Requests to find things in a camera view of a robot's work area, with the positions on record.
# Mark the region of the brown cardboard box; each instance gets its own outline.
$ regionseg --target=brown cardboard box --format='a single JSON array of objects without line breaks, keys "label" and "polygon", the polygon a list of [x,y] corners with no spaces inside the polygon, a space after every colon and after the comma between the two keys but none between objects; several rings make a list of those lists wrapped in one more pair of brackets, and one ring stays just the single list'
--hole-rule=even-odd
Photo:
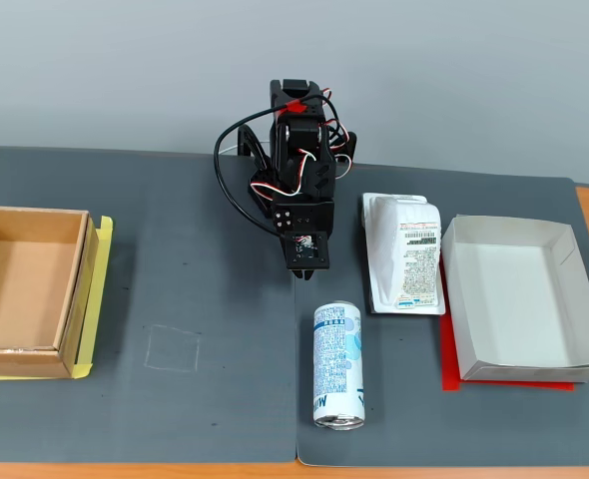
[{"label": "brown cardboard box", "polygon": [[71,376],[97,245],[88,212],[0,207],[0,375]]}]

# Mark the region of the white product package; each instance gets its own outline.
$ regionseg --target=white product package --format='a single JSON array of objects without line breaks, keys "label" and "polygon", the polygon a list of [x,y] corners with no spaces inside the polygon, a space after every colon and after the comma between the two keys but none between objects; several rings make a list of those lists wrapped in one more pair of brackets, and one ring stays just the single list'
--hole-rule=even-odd
[{"label": "white product package", "polygon": [[363,194],[373,312],[444,314],[441,219],[425,197]]}]

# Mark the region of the white can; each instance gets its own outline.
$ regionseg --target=white can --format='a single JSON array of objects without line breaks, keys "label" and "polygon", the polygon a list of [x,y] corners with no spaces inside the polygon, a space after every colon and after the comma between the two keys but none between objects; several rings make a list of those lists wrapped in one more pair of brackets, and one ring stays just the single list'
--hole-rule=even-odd
[{"label": "white can", "polygon": [[335,301],[314,312],[314,423],[335,430],[363,425],[361,314]]}]

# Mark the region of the white box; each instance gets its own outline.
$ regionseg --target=white box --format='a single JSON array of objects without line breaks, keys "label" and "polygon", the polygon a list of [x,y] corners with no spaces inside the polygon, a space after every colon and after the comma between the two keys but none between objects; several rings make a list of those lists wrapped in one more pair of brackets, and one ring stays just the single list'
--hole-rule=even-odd
[{"label": "white box", "polygon": [[441,246],[462,379],[589,380],[589,281],[570,226],[458,217]]}]

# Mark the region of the barcode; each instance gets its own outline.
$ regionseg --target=barcode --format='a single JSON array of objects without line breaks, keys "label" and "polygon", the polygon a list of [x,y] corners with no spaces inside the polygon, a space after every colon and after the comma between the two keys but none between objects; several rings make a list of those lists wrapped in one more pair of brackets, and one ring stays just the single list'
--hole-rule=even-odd
[{"label": "barcode", "polygon": [[406,233],[406,238],[433,238],[434,232]]}]

